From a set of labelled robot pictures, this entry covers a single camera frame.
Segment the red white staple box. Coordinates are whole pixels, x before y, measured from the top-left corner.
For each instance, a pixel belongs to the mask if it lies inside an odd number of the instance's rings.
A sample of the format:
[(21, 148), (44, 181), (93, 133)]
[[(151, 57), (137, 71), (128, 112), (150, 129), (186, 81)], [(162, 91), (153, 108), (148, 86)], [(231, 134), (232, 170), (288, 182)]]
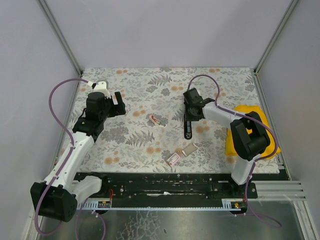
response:
[(172, 154), (167, 160), (167, 164), (169, 166), (173, 166), (175, 165), (179, 160), (181, 159), (181, 157), (175, 152), (174, 154)]

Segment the aluminium frame post right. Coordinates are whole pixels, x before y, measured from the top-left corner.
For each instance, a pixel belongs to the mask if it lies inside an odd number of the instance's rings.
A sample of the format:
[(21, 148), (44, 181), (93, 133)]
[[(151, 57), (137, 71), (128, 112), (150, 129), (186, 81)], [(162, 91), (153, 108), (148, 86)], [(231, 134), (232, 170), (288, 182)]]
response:
[(261, 58), (259, 59), (256, 66), (253, 68), (253, 72), (257, 75), (259, 71), (262, 69), (263, 64), (267, 60), (270, 52), (272, 51), (274, 45), (276, 44), (278, 38), (280, 37), (282, 31), (284, 30), (287, 22), (289, 21), (291, 15), (293, 14), (295, 8), (300, 3), (300, 0), (291, 0), (289, 6), (287, 7), (284, 15), (282, 16), (280, 22), (278, 23), (271, 39), (269, 40)]

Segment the yellow Snoopy cloth pouch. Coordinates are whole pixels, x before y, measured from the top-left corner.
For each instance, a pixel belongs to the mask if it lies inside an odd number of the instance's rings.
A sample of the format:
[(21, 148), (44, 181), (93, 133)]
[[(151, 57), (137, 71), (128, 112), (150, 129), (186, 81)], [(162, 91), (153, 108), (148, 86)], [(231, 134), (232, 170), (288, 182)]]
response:
[(227, 130), (225, 141), (225, 155), (230, 157), (241, 157), (251, 161), (260, 155), (262, 158), (271, 159), (281, 152), (276, 147), (271, 133), (266, 130), (269, 123), (262, 109), (257, 105), (238, 105), (234, 111), (247, 117), (251, 117), (262, 124), (256, 123), (245, 117), (235, 120)]

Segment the floral patterned table mat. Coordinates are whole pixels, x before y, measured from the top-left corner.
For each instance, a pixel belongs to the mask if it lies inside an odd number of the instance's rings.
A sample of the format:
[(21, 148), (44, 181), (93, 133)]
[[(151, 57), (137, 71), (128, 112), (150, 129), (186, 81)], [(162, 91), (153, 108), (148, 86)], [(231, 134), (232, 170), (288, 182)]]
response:
[[(248, 67), (86, 68), (84, 81), (107, 81), (120, 92), (126, 114), (109, 118), (79, 172), (230, 173), (236, 157), (225, 154), (227, 128), (212, 120), (192, 123), (192, 138), (184, 138), (184, 96), (196, 88), (203, 98), (217, 99), (226, 108), (259, 106)], [(154, 115), (166, 127), (154, 125)], [(167, 159), (190, 143), (198, 149)]]

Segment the aluminium frame post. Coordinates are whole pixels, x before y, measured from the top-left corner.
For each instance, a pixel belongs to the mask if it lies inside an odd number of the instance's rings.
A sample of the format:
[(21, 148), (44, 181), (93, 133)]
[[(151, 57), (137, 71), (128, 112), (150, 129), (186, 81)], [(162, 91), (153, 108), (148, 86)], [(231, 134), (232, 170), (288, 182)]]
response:
[(44, 16), (48, 20), (48, 23), (54, 32), (55, 36), (57, 37), (58, 42), (60, 43), (65, 55), (67, 56), (68, 60), (70, 61), (74, 71), (78, 76), (82, 76), (83, 74), (83, 69), (81, 68), (78, 60), (76, 59), (70, 45), (68, 44), (49, 4), (47, 3), (46, 0), (37, 0), (36, 1), (41, 8)]
[(256, 66), (253, 68), (253, 72), (257, 75), (259, 71), (262, 69), (263, 64), (267, 60), (270, 52), (272, 51), (274, 45), (276, 44), (278, 38), (280, 37), (282, 31), (284, 30), (287, 22), (289, 21), (291, 15), (293, 14), (295, 8), (300, 3), (300, 0), (291, 0), (289, 6), (287, 7), (284, 15), (282, 16), (280, 22), (278, 23), (271, 39), (269, 40), (261, 58), (259, 59)]

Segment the aluminium frame post left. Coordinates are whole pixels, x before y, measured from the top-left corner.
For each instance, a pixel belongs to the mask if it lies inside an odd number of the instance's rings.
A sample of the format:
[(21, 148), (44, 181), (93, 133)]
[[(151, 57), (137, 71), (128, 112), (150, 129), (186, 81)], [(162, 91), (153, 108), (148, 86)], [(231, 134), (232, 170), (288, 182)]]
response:
[(70, 45), (68, 44), (49, 4), (47, 3), (46, 0), (37, 0), (36, 1), (41, 8), (44, 16), (48, 20), (48, 23), (54, 32), (55, 36), (57, 37), (58, 42), (60, 43), (65, 55), (67, 56), (68, 60), (70, 61), (74, 71), (78, 76), (82, 76), (83, 74), (83, 69), (81, 68), (78, 60), (76, 59)]

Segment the small pink white stapler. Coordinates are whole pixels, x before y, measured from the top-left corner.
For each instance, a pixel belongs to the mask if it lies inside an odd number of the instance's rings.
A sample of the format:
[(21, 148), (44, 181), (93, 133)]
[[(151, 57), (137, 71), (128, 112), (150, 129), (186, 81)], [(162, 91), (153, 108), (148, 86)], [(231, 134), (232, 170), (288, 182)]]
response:
[(159, 127), (165, 128), (167, 126), (167, 124), (163, 121), (160, 121), (159, 119), (157, 119), (154, 115), (149, 115), (149, 119), (151, 120), (151, 122)]

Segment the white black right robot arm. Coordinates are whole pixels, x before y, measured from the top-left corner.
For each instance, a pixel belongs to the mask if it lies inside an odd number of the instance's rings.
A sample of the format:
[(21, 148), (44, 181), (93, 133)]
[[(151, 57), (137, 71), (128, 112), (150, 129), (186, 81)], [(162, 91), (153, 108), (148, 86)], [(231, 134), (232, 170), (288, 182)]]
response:
[(266, 126), (258, 113), (238, 113), (218, 105), (212, 98), (184, 98), (184, 138), (192, 138), (192, 122), (202, 119), (215, 121), (231, 131), (233, 147), (238, 155), (231, 178), (243, 185), (250, 175), (253, 163), (270, 145)]

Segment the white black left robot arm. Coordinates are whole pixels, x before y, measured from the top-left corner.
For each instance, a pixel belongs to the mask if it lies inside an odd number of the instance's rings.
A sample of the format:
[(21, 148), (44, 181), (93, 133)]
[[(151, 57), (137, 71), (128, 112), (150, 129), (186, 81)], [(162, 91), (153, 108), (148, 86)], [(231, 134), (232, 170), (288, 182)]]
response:
[(88, 94), (86, 107), (72, 129), (69, 149), (42, 182), (31, 186), (31, 199), (38, 216), (69, 222), (78, 204), (101, 190), (102, 179), (98, 176), (88, 175), (78, 183), (74, 183), (74, 178), (104, 130), (106, 119), (126, 114), (121, 93), (117, 91), (114, 95), (115, 100), (102, 92)]

